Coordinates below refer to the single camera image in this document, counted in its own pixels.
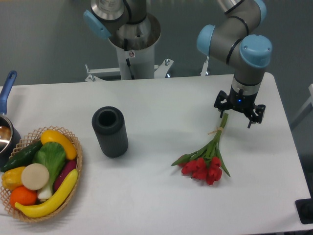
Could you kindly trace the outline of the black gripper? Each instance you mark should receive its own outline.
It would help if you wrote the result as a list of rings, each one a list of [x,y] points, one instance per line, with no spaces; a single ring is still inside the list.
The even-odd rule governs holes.
[[[224,91],[220,91],[214,102],[214,107],[220,112],[220,118],[223,117],[224,111],[232,109],[240,113],[248,113],[248,128],[253,124],[261,124],[266,106],[255,104],[259,88],[260,84],[247,86],[238,83],[232,84],[229,96]]]

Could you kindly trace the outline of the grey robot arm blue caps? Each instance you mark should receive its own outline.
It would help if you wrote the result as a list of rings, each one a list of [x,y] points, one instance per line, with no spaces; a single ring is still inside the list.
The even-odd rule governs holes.
[[[220,26],[206,25],[197,38],[197,49],[234,69],[229,93],[219,92],[214,106],[223,113],[243,113],[250,124],[261,123],[265,105],[255,104],[272,44],[253,31],[267,9],[261,0],[221,0],[226,15]],[[155,45],[161,34],[159,21],[147,12],[144,0],[93,0],[83,14],[89,29],[115,47],[123,80],[156,78]]]

